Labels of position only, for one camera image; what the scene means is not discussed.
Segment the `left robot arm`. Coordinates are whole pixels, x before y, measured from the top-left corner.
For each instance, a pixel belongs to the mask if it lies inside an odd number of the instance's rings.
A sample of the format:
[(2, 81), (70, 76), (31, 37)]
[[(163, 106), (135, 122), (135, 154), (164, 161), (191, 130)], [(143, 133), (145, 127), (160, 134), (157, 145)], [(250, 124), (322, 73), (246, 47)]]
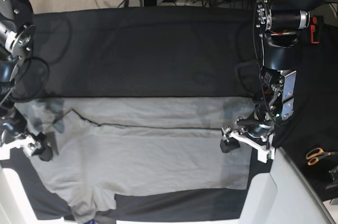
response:
[(275, 157), (275, 128), (286, 126), (294, 113), (294, 88), (301, 62), (301, 32), (309, 29), (315, 43), (311, 11), (325, 0), (256, 0), (253, 44), (261, 91), (253, 96), (254, 111), (222, 129), (220, 148), (229, 153), (247, 144), (266, 163)]

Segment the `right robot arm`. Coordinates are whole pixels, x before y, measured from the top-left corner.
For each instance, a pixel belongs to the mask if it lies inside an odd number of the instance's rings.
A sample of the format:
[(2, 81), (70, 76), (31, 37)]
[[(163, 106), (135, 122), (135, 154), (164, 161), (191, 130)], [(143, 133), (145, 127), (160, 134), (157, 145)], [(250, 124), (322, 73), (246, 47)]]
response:
[(53, 158), (46, 135), (28, 130), (26, 118), (15, 107), (18, 100), (12, 96), (20, 81), (17, 76), (24, 76), (24, 62), (32, 60), (33, 19), (29, 0), (1, 0), (1, 160), (10, 159), (13, 148), (42, 161)]

